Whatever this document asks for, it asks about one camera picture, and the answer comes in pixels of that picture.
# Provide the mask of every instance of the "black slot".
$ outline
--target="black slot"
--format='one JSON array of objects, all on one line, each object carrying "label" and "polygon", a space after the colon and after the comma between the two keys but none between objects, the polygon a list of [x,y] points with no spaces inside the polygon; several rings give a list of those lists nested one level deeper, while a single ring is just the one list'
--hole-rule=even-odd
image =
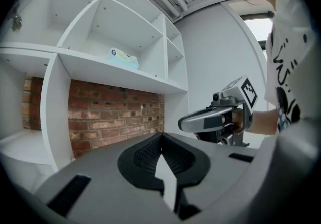
[{"label": "black slot", "polygon": [[77,175],[75,176],[56,197],[47,204],[55,213],[66,217],[79,196],[85,190],[91,178]]},{"label": "black slot", "polygon": [[254,157],[253,156],[248,156],[248,155],[244,155],[244,154],[237,154],[237,153],[232,153],[229,155],[230,158],[236,159],[236,160],[240,160],[243,162],[252,162]]}]

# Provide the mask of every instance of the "shirt sleeve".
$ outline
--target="shirt sleeve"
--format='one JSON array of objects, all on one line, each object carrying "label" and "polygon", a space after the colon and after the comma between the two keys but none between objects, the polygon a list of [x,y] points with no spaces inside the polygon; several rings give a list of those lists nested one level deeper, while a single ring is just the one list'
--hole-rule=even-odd
[{"label": "shirt sleeve", "polygon": [[266,41],[266,56],[267,56],[267,80],[264,100],[277,107],[277,94],[275,89],[275,78],[273,73],[272,63],[272,40],[269,34]]}]

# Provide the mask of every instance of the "brick wall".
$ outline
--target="brick wall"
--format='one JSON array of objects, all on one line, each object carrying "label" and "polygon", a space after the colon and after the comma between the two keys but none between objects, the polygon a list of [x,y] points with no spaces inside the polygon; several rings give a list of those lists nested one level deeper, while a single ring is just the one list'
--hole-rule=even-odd
[{"label": "brick wall", "polygon": [[[42,79],[27,78],[23,125],[40,130]],[[164,131],[164,96],[72,80],[69,135],[75,157],[136,136]]]}]

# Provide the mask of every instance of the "person's arm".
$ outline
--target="person's arm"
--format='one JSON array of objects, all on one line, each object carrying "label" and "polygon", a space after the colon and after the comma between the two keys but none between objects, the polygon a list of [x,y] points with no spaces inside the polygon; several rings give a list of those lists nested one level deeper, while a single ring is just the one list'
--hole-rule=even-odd
[{"label": "person's arm", "polygon": [[[273,136],[277,130],[277,109],[270,111],[255,111],[252,117],[252,125],[247,132]],[[243,112],[232,113],[233,123],[237,127],[243,126]]]}]

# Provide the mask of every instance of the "person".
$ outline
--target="person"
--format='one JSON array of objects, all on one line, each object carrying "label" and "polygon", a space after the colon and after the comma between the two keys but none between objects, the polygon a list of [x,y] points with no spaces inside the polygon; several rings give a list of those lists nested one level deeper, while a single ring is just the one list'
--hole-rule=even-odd
[{"label": "person", "polygon": [[[275,9],[272,32],[266,42],[267,85],[264,99],[276,106],[271,111],[255,111],[251,133],[275,135],[300,120],[296,102],[287,78],[317,43],[317,28],[304,0],[267,0]],[[243,126],[241,111],[233,112],[237,128]]]}]

